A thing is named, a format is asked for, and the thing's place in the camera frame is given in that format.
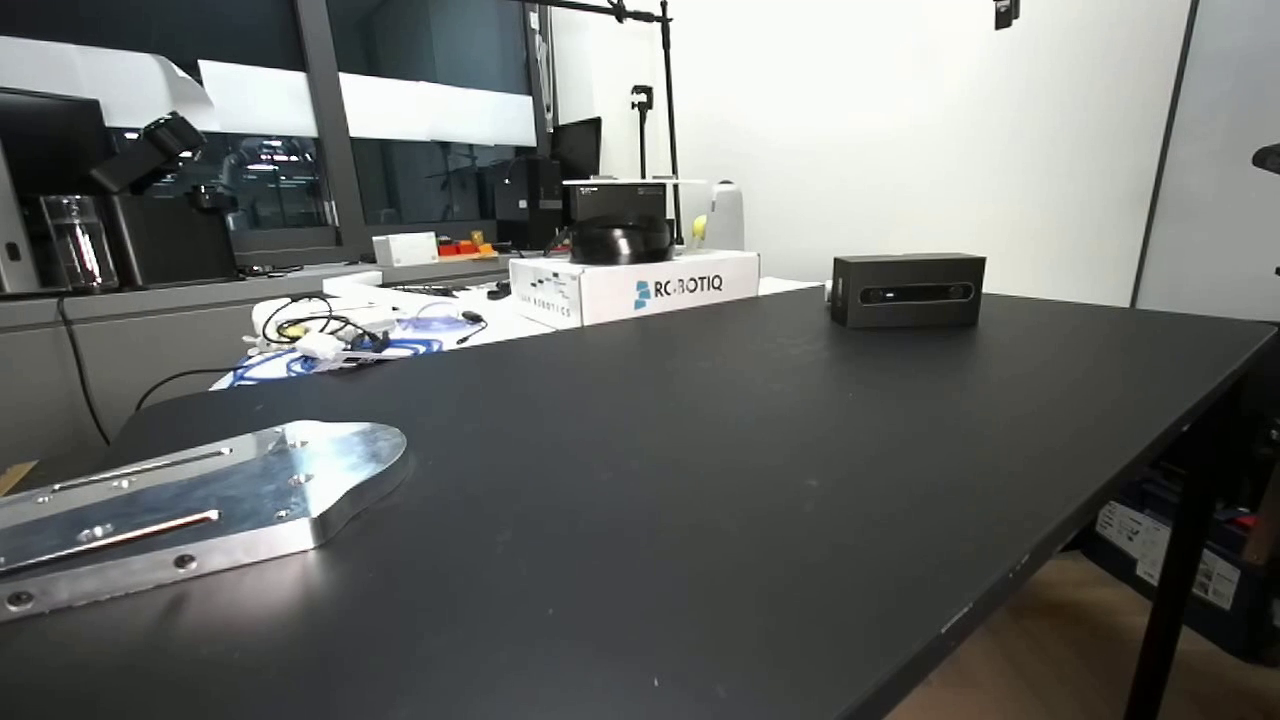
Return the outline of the white Robotiq box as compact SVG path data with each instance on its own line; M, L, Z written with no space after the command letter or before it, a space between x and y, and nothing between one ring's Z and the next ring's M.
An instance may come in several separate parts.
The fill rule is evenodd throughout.
M761 254L731 247L685 252L657 263L537 254L513 261L509 285L524 315L551 329L582 329L745 301L761 287Z

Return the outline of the black device on box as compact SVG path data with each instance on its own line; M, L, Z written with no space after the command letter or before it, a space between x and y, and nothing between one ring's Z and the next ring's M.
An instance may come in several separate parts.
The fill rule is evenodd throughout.
M672 254L662 184L566 184L562 217L575 263L653 263Z

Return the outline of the black ZED box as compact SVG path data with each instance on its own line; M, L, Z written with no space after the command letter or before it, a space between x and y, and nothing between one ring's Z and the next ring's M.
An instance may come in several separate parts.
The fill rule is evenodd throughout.
M979 254L836 254L826 315L844 329L971 329L979 294Z

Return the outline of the silver metal mounting plate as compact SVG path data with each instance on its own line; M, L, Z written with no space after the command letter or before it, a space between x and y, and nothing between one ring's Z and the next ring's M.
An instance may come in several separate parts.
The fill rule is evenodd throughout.
M289 421L0 501L0 618L327 544L403 460L377 421Z

